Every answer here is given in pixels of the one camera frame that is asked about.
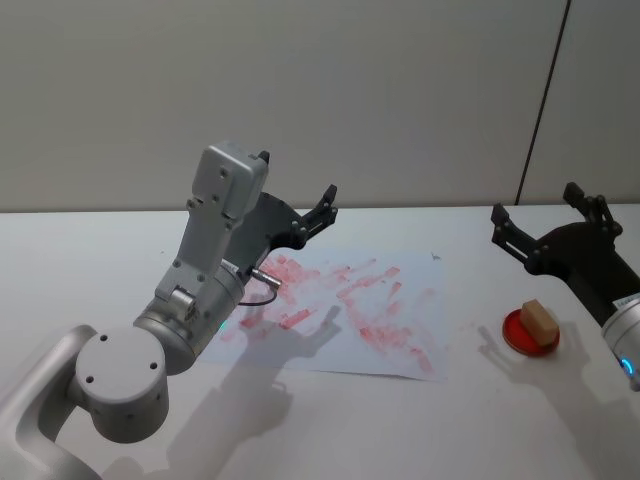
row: gray joint cap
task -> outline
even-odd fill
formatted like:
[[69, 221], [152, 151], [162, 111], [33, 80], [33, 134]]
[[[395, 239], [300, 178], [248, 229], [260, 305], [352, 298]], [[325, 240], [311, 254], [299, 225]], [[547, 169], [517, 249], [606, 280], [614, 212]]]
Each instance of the gray joint cap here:
[[76, 379], [96, 429], [114, 442], [149, 437], [169, 411], [162, 345], [141, 328], [116, 328], [91, 338], [78, 355]]

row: paper sheet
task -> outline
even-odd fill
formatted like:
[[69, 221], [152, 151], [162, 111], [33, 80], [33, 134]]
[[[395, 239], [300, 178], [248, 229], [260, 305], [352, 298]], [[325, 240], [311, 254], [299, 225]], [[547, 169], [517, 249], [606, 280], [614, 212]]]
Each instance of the paper sheet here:
[[[283, 280], [264, 307], [238, 306], [200, 360], [296, 370], [446, 378], [442, 260], [433, 254], [273, 252]], [[243, 301], [268, 298], [252, 280]]]

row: blue indicator light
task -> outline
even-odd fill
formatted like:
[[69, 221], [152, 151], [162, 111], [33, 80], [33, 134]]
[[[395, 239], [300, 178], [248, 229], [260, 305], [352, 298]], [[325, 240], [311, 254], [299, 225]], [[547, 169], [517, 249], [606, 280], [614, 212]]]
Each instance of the blue indicator light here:
[[624, 368], [625, 372], [627, 372], [627, 375], [633, 377], [633, 364], [628, 358], [621, 358], [620, 365], [622, 365], [622, 368]]

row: white wall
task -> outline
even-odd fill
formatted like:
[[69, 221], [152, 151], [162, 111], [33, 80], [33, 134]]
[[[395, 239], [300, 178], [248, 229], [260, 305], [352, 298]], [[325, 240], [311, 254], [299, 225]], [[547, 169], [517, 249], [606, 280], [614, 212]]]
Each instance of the white wall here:
[[640, 2], [573, 2], [522, 191], [562, 200], [569, 181], [640, 201]]
[[296, 205], [512, 202], [562, 8], [4, 0], [0, 210], [181, 208], [222, 139]]

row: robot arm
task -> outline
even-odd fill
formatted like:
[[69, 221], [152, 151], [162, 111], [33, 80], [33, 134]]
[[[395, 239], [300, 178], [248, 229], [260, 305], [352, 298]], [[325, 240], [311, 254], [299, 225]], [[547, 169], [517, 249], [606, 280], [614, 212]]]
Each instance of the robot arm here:
[[602, 335], [631, 379], [640, 386], [640, 278], [616, 253], [622, 227], [602, 195], [585, 197], [575, 183], [564, 200], [584, 222], [558, 227], [539, 239], [517, 228], [505, 208], [493, 208], [493, 243], [524, 264], [532, 275], [552, 275], [565, 282], [602, 327]]
[[80, 326], [38, 351], [0, 394], [3, 480], [99, 480], [55, 445], [73, 408], [86, 410], [105, 438], [147, 438], [169, 409], [167, 375], [190, 368], [244, 295], [271, 250], [301, 249], [334, 223], [336, 187], [304, 216], [267, 193], [269, 154], [231, 143], [207, 148], [187, 201], [189, 221], [178, 255], [134, 327], [100, 332]]

